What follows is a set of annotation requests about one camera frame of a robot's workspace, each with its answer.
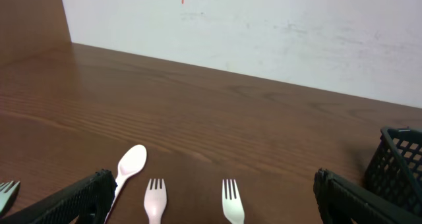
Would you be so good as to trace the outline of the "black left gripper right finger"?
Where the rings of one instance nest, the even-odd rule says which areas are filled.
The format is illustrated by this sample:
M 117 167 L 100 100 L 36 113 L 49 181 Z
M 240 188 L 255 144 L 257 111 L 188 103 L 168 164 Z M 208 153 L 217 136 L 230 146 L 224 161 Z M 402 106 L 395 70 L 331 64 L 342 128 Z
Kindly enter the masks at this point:
M 421 224 L 421 218 L 327 169 L 315 173 L 315 193 L 324 224 Z

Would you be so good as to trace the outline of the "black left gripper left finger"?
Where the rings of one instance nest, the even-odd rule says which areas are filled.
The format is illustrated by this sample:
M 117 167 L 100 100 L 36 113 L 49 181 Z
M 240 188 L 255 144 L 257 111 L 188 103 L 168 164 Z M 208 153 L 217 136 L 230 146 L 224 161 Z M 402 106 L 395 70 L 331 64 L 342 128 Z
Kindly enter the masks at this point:
M 104 224 L 117 183 L 102 169 L 74 184 L 1 219 L 1 224 Z

